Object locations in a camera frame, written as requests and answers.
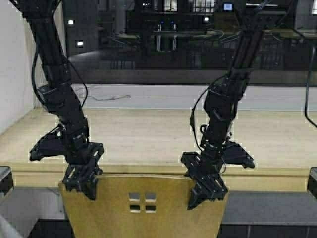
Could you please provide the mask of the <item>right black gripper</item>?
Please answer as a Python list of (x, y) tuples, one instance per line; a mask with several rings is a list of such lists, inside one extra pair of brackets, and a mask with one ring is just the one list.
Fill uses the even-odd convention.
[(195, 186), (190, 190), (187, 210), (193, 210), (205, 200), (224, 200), (228, 189), (222, 180), (222, 167), (239, 165), (253, 169), (254, 159), (238, 143), (227, 140), (220, 147), (207, 144), (198, 152), (183, 152), (181, 163), (187, 168), (185, 176), (195, 180)]

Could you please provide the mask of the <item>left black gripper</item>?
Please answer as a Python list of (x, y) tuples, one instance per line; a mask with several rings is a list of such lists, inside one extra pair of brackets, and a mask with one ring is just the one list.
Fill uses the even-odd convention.
[[(103, 174), (97, 162), (104, 153), (104, 146), (89, 141), (89, 127), (86, 123), (74, 131), (59, 123), (41, 137), (29, 153), (31, 162), (40, 161), (44, 157), (64, 156), (69, 164), (62, 179), (66, 190), (76, 190), (84, 193), (88, 199), (96, 200), (97, 175)], [(83, 184), (84, 166), (95, 168)]]

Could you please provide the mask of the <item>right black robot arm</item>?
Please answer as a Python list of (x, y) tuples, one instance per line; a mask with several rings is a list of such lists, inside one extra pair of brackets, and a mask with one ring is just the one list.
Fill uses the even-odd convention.
[(204, 110), (209, 122), (200, 128), (202, 138), (197, 142), (198, 152), (184, 152), (181, 162), (187, 168), (186, 176), (195, 185), (190, 191), (187, 205), (192, 210), (204, 201), (223, 200), (228, 188), (221, 178), (228, 164), (254, 168), (251, 155), (232, 141), (231, 127), (238, 111), (238, 103), (250, 82), (256, 54), (266, 30), (284, 25), (293, 7), (272, 6), (264, 0), (243, 5), (237, 16), (240, 23), (238, 44), (227, 73), (213, 81), (202, 93)]

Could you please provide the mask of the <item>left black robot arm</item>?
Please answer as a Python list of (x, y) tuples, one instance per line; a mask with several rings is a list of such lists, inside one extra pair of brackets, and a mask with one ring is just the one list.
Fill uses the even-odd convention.
[(88, 119), (71, 86), (69, 61), (62, 49), (54, 20), (56, 0), (12, 0), (11, 4), (30, 26), (36, 44), (35, 58), (42, 61), (46, 84), (32, 84), (43, 108), (56, 115), (59, 123), (42, 136), (30, 150), (30, 161), (64, 156), (68, 163), (63, 184), (67, 191), (84, 193), (90, 200), (97, 195), (98, 161), (104, 153), (101, 143), (89, 140)]

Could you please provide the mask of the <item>right silver robot base corner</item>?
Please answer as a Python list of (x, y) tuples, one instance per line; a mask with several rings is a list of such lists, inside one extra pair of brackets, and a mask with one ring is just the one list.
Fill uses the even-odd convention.
[(310, 170), (307, 190), (310, 192), (310, 194), (314, 198), (317, 198), (317, 168), (316, 167), (312, 167)]

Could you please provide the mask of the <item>left silver robot base corner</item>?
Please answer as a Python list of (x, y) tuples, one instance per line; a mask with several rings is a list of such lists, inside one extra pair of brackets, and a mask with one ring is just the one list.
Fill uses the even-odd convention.
[(0, 167), (0, 197), (4, 198), (14, 188), (11, 167)]

